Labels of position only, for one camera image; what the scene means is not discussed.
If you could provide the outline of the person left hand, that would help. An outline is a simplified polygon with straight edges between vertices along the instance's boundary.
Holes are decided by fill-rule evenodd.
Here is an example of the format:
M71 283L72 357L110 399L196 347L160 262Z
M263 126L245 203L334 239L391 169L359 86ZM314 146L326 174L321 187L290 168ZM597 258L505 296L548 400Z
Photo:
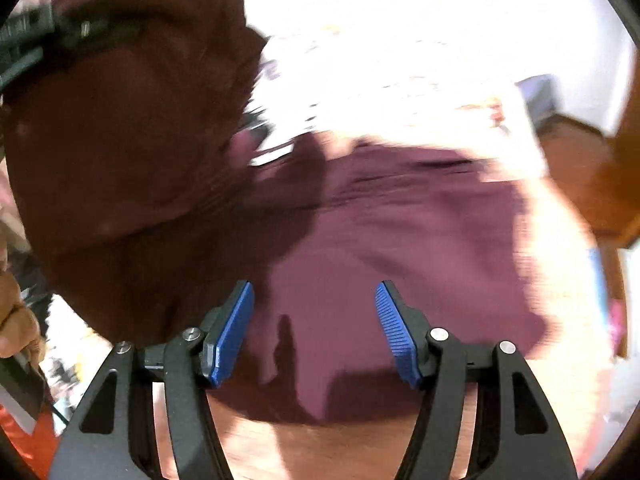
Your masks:
M0 289L0 356L7 359L25 351L30 364L36 367L46 351L39 323L21 300L20 286L9 271L1 272Z

